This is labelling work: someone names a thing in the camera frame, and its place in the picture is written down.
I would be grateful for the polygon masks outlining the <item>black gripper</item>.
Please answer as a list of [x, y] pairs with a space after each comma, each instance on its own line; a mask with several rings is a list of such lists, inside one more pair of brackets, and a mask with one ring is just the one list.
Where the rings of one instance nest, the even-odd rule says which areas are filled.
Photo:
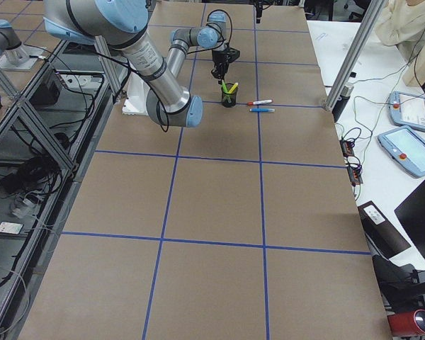
[[227, 48], [225, 50], [213, 50], [212, 60], [214, 67], [211, 74], [214, 77], [224, 77], [229, 69], [231, 63], [240, 57], [240, 51], [234, 48]]

